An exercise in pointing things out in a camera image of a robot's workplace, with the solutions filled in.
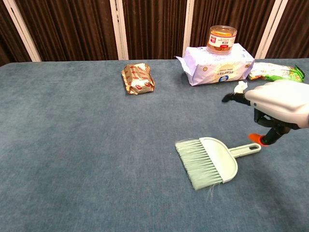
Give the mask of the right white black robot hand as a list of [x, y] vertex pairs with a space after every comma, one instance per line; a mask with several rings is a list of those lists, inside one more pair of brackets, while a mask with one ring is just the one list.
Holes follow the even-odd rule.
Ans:
[[309, 85], [291, 80], [276, 80], [245, 93], [228, 93], [222, 102], [236, 101], [254, 108], [254, 121], [267, 134], [251, 133], [248, 138], [260, 145], [272, 145], [290, 130], [309, 127]]

